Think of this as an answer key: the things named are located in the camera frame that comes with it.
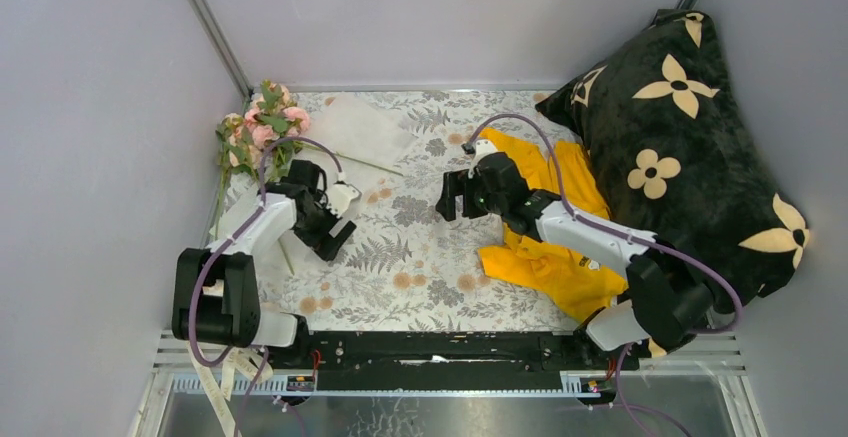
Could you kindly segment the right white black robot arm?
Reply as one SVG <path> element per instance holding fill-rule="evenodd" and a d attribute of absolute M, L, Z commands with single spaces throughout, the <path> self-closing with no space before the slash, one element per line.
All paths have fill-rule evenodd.
<path fill-rule="evenodd" d="M 597 369 L 613 350 L 646 339 L 676 349 L 690 340 L 713 305 L 705 271 L 672 243 L 580 213 L 566 198 L 530 188 L 503 152 L 444 173 L 435 209 L 447 221 L 497 215 L 513 232 L 573 250 L 626 280 L 626 300 L 594 312 L 581 326 L 573 353 L 583 367 Z"/>

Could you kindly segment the white wrapping paper sheet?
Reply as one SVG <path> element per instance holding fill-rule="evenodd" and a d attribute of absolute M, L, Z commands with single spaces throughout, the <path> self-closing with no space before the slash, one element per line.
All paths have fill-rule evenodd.
<path fill-rule="evenodd" d="M 364 171 L 395 174 L 399 159 L 418 140 L 406 117 L 352 93 L 330 97 L 313 113 L 306 137 L 332 151 L 349 177 Z"/>

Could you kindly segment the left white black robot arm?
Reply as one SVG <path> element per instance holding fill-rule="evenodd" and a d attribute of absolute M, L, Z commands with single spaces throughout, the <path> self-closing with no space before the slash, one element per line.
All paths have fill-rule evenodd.
<path fill-rule="evenodd" d="M 255 257 L 290 232 L 321 260 L 334 260 L 356 228 L 344 215 L 360 196 L 345 177 L 328 182 L 319 165 L 293 161 L 287 176 L 258 192 L 246 223 L 233 235 L 180 254 L 173 335 L 239 348 L 264 345 L 285 367 L 304 364 L 311 345 L 305 320 L 262 311 Z"/>

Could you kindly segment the pink fake flower stem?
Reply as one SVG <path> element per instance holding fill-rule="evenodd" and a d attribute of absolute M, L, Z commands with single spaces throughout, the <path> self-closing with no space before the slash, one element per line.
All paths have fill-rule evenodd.
<path fill-rule="evenodd" d="M 241 115 L 258 124 L 253 130 L 254 142 L 261 147 L 258 176 L 260 171 L 267 180 L 286 175 L 289 162 L 305 144 L 298 140 L 278 146 L 273 143 L 284 137 L 304 135 L 311 126 L 308 112 L 298 106 L 287 87 L 264 80 Z"/>
<path fill-rule="evenodd" d="M 257 146 L 253 139 L 253 130 L 257 126 L 255 120 L 246 119 L 238 113 L 229 113 L 215 128 L 218 141 L 216 165 L 220 171 L 213 224 L 210 228 L 210 235 L 215 239 L 220 235 L 220 220 L 226 209 L 226 195 L 232 178 L 245 175 L 253 182 L 259 179 L 261 147 Z"/>

